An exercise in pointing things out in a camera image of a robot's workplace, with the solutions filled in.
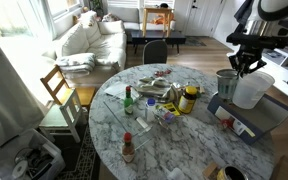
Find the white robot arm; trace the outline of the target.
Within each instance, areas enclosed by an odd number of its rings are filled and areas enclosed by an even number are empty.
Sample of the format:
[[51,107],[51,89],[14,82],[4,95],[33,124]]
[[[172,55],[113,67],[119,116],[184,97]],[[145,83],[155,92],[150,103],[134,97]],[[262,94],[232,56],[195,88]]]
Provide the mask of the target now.
[[238,26],[226,41],[239,45],[229,60],[241,77],[266,65],[264,49],[288,46],[288,0],[245,0],[234,17]]

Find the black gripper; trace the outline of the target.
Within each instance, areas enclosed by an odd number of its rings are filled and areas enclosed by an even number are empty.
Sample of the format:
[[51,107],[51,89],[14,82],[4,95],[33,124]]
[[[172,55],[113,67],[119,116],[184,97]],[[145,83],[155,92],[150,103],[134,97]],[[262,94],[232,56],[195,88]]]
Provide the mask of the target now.
[[234,70],[243,77],[245,74],[254,71],[266,65],[262,60],[264,49],[283,48],[284,42],[281,38],[265,37],[258,35],[245,35],[242,33],[231,33],[226,41],[233,45],[239,45],[239,50],[229,56],[229,61]]

